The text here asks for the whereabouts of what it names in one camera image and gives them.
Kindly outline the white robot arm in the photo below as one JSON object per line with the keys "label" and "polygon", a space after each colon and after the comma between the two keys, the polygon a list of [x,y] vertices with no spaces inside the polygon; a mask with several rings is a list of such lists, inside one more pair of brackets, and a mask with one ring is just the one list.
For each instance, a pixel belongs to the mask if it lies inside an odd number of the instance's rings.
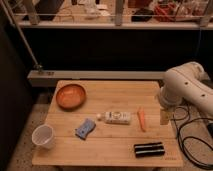
{"label": "white robot arm", "polygon": [[161,125],[168,124],[172,111],[181,104],[182,99],[213,116],[213,89],[201,82],[204,74],[203,66],[197,62],[188,62],[170,68],[164,73],[164,85],[157,93],[161,105]]}

